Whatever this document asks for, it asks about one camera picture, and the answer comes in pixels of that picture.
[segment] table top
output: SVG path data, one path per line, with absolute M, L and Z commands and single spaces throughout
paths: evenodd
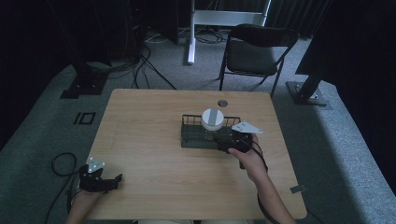
M 220 107 L 219 100 L 228 105 Z M 90 157 L 106 163 L 103 179 L 123 174 L 89 219 L 263 219 L 257 190 L 236 158 L 181 147 L 184 114 L 208 108 L 240 117 L 258 134 L 269 176 L 295 218 L 306 216 L 289 153 L 268 93 L 243 91 L 114 90 Z

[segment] gray carpet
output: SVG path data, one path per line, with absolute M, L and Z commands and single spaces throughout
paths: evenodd
M 179 46 L 161 39 L 150 42 L 147 43 L 151 50 L 149 61 L 178 89 L 218 89 L 219 82 L 215 78 L 219 75 L 223 43 L 197 42 L 195 64 L 186 65 L 188 42 L 184 39 Z M 299 184 L 308 187 L 303 197 L 310 213 L 299 223 L 396 223 L 395 195 L 378 170 L 336 88 L 325 82 L 319 85 L 332 109 L 295 105 L 290 97 L 285 83 L 306 79 L 294 73 L 308 45 L 309 40 L 299 40 L 290 52 L 273 98 L 295 174 Z M 143 54 L 148 55 L 148 51 L 145 49 Z M 112 90 L 131 88 L 134 81 L 132 73 L 113 73 L 102 95 L 61 100 L 62 91 L 68 89 L 74 76 L 74 69 L 68 66 L 51 81 L 0 153 L 1 224 L 44 222 L 52 200 L 66 181 L 51 171 L 52 159 L 62 152 L 72 152 L 78 157 L 78 167 L 84 164 Z M 224 90 L 270 91 L 272 78 L 261 86 L 257 85 L 259 81 L 254 77 L 228 76 Z M 142 89 L 170 89 L 148 66 L 141 70 L 137 83 Z M 75 124 L 78 113 L 92 112 L 96 116 L 91 125 Z M 68 173 L 71 163 L 70 158 L 65 157 L 57 162 L 57 168 Z M 63 193 L 49 223 L 65 221 L 65 205 Z

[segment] black stand base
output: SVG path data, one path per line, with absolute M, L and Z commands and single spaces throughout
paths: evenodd
M 304 85 L 303 82 L 288 81 L 286 82 L 286 85 L 288 86 L 289 92 L 295 104 L 318 105 L 322 109 L 332 110 L 332 106 L 330 105 L 330 102 L 323 99 L 319 90 L 315 90 L 314 94 L 312 94 L 311 97 L 305 99 L 300 97 L 299 94 L 300 88 Z
M 97 75 L 91 84 L 80 85 L 78 77 L 75 78 L 69 90 L 64 91 L 61 99 L 77 99 L 80 95 L 100 95 L 106 84 L 108 73 Z

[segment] black basket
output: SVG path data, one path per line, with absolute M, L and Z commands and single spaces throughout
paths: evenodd
M 198 115 L 183 115 L 181 123 L 181 146 L 214 148 L 222 150 L 219 143 L 232 142 L 232 126 L 241 122 L 238 117 L 224 117 L 223 126 L 215 131 L 208 132 L 201 124 L 202 117 Z

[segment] person's arm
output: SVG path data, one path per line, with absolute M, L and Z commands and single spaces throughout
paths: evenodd
M 103 192 L 88 192 L 86 190 L 78 193 L 73 199 L 66 224 L 83 223 L 85 217 L 91 212 L 102 194 Z
M 258 139 L 255 134 L 253 134 L 253 141 L 258 143 Z M 253 147 L 259 151 L 258 146 L 253 144 Z M 244 165 L 247 170 L 248 177 L 256 185 L 260 201 L 268 214 L 281 224 L 296 223 L 279 197 L 272 180 L 265 170 L 264 163 L 260 156 L 253 149 L 249 150 L 247 153 L 243 153 L 235 148 L 229 148 L 229 152 Z

